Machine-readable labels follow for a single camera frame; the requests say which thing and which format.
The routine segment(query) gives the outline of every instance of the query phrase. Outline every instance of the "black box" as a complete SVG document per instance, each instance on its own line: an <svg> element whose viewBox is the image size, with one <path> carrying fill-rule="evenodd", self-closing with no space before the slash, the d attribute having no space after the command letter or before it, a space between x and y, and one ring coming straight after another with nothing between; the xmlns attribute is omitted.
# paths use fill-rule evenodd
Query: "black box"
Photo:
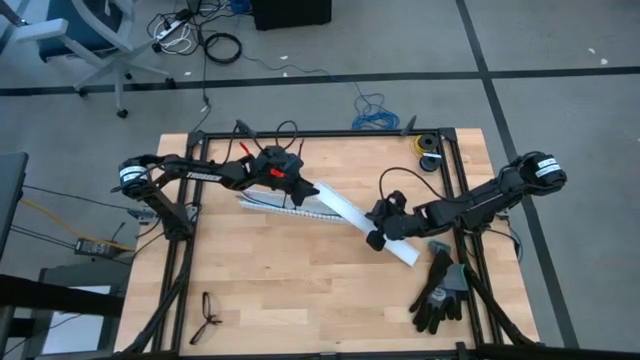
<svg viewBox="0 0 640 360"><path fill-rule="evenodd" d="M251 7L258 30L331 21L331 0L251 0Z"/></svg>

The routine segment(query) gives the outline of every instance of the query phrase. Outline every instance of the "chair base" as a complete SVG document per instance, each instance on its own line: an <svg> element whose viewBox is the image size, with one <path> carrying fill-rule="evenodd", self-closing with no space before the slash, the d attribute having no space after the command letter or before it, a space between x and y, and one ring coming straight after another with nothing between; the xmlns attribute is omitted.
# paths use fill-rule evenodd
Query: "chair base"
<svg viewBox="0 0 640 360"><path fill-rule="evenodd" d="M122 79L125 78L127 80L131 80L133 78L133 76L131 75L132 70L145 72L152 75L164 76L165 83L167 84L167 86L169 86L169 88L175 89L176 87L175 81L171 78L171 74L169 74L168 72L148 66L139 65L133 61L135 57L140 55L142 52L144 52L144 50L148 48L149 44L145 43L135 48L131 53L117 53L104 59L103 65L101 67L97 68L94 72L87 75L84 79L73 85L73 88L81 97L86 97L87 92L83 90L84 86L96 80L102 79L105 76L112 75L115 85L116 108L118 109L116 115L118 115L118 117L122 119L126 118L129 112L122 106L122 93L124 90Z"/></svg>

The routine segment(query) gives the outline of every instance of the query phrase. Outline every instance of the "yellow wire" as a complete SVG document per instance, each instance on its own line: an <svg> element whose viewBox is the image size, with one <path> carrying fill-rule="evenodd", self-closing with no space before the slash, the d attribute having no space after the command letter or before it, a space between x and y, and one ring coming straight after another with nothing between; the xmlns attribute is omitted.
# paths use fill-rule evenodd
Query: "yellow wire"
<svg viewBox="0 0 640 360"><path fill-rule="evenodd" d="M424 153L430 152L420 147L420 136L416 136L415 138L413 138L413 140L409 143L409 148L411 149L411 152L413 152L413 154L419 158L423 157Z"/></svg>
<svg viewBox="0 0 640 360"><path fill-rule="evenodd" d="M27 206L30 206L30 207L38 210L38 211L40 211L40 212L42 212L44 214L46 214L51 219L53 219L53 221L58 223L58 225L60 225L63 229L67 230L68 232L72 233L73 235L75 235L75 236L77 236L79 238L83 238L85 240L92 241L92 242L95 242L95 243L98 243L98 244L104 244L104 245L108 245L108 246L113 246L114 248L125 250L125 251L134 251L135 250L133 248L130 248L130 247L127 247L127 246L124 246L124 245L113 243L111 241L96 239L96 238L94 238L92 236L88 236L88 235L85 235L85 234L83 234L83 233L81 233L79 231L76 231L71 226L67 225L64 221L62 221L62 219L60 219L56 214L51 212L51 210L45 208L42 205L38 205L38 204L34 203L31 200L21 199L20 202L25 204L25 205L27 205Z"/></svg>

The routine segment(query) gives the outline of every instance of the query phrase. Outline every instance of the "chair wheel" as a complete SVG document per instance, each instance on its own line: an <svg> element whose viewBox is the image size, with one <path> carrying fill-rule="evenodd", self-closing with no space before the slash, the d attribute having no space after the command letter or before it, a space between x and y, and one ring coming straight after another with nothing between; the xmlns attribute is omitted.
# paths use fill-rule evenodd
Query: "chair wheel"
<svg viewBox="0 0 640 360"><path fill-rule="evenodd" d="M176 85L176 81L173 80L173 78L164 79L164 83L167 84L167 87L169 89L177 89L178 88L178 86Z"/></svg>

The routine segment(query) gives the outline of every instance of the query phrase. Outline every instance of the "eyeglasses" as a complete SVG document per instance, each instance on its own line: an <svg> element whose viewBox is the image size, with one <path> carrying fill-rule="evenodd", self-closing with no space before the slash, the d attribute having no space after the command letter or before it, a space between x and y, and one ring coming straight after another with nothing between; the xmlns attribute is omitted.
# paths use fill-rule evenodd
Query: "eyeglasses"
<svg viewBox="0 0 640 360"><path fill-rule="evenodd" d="M200 329L196 331L191 340L189 340L189 344L196 345L200 338L204 334L204 330L207 328L207 325L218 325L222 324L222 320L218 320L218 315L211 313L211 298L209 297L208 292L202 293L202 316L204 317L205 323L200 326Z"/></svg>

